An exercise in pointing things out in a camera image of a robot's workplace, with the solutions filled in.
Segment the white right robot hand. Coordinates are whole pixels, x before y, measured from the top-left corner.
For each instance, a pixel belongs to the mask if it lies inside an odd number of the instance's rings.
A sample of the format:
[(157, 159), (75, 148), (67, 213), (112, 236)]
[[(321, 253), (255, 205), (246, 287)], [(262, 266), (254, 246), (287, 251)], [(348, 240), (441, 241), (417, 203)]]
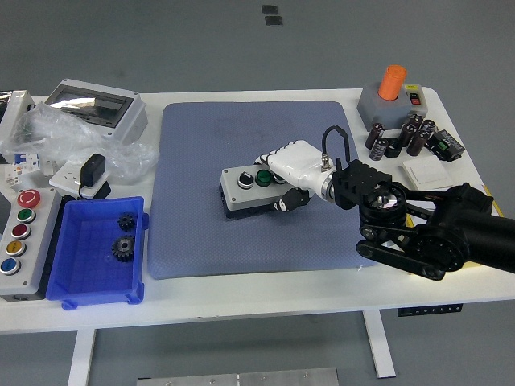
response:
[(332, 173), (334, 162), (304, 140), (259, 156), (255, 162), (267, 165), (270, 171), (284, 179), (292, 188), (273, 204), (276, 211), (287, 212), (306, 205), (313, 195), (334, 203)]

